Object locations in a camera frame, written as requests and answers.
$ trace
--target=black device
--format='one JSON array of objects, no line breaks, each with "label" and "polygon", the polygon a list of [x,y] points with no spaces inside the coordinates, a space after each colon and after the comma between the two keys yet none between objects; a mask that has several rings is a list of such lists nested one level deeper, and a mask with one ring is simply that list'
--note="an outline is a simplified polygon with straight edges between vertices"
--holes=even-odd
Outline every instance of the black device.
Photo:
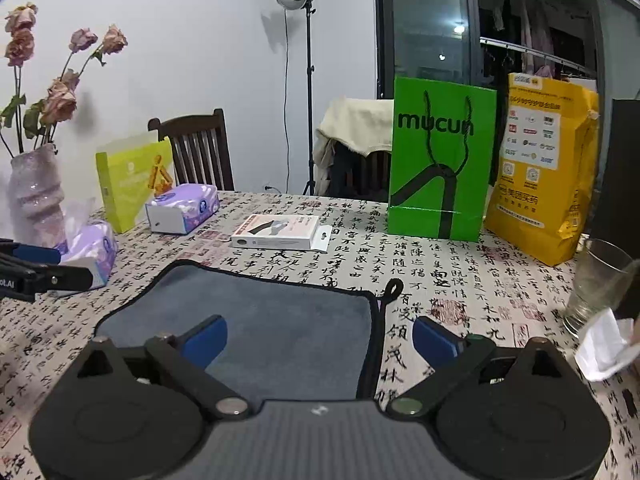
[{"label": "black device", "polygon": [[31,450],[56,480],[591,479],[607,419],[553,343],[498,348],[428,318],[413,342],[436,372],[380,411],[373,400],[266,400],[204,372],[214,316],[140,348],[95,338],[34,416]]},{"label": "black device", "polygon": [[33,303],[48,290],[89,290],[94,282],[84,267],[58,266],[56,249],[28,246],[0,238],[0,298]]}]

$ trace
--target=black panel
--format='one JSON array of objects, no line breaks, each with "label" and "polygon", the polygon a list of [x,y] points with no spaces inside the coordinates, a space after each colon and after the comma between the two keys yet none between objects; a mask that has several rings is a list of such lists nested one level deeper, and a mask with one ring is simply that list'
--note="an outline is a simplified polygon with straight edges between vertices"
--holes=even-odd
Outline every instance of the black panel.
[{"label": "black panel", "polygon": [[[593,219],[591,237],[606,240],[640,258],[640,230],[636,209],[640,202],[640,101],[614,100],[607,167],[600,201]],[[631,290],[616,312],[619,318],[640,314],[640,280],[636,276]]]}]

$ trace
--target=bag handle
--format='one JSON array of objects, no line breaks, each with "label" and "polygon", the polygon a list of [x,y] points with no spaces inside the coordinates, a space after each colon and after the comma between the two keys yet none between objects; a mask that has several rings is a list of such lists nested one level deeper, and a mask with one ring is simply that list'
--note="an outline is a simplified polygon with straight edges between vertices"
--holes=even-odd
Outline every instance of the bag handle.
[{"label": "bag handle", "polygon": [[[429,92],[427,90],[424,91],[424,105],[427,111],[427,153],[436,166],[443,166],[443,164],[440,164],[436,161],[436,158],[433,156],[433,149],[431,148],[431,131],[433,130],[435,120],[433,120],[433,117],[431,115],[431,99],[429,98]],[[455,176],[458,176],[462,172],[462,170],[466,166],[467,161],[469,160],[469,145],[467,142],[467,136],[469,134],[469,131],[471,131],[471,135],[473,135],[474,129],[474,125],[471,122],[473,107],[471,105],[471,98],[469,96],[465,96],[465,108],[468,108],[466,120],[462,121],[462,137],[465,143],[465,160],[462,161],[462,164],[460,164],[458,170],[454,172]]]}]

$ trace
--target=green paper bag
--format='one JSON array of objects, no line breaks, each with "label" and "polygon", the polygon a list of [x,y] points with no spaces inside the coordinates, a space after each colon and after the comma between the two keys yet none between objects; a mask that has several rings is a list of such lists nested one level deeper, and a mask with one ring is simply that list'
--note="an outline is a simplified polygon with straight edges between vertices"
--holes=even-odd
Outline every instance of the green paper bag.
[{"label": "green paper bag", "polygon": [[495,103],[493,90],[396,78],[390,234],[478,241]]}]

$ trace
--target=microfiber cloth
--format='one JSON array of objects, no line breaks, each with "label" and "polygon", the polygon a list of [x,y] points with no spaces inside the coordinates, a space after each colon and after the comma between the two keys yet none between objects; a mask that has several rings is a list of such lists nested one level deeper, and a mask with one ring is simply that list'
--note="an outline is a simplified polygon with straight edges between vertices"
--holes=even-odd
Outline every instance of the microfiber cloth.
[{"label": "microfiber cloth", "polygon": [[226,320],[227,344],[206,372],[254,408],[266,399],[365,399],[375,393],[390,301],[177,260],[101,320],[96,335],[119,347],[141,346],[218,314]]}]

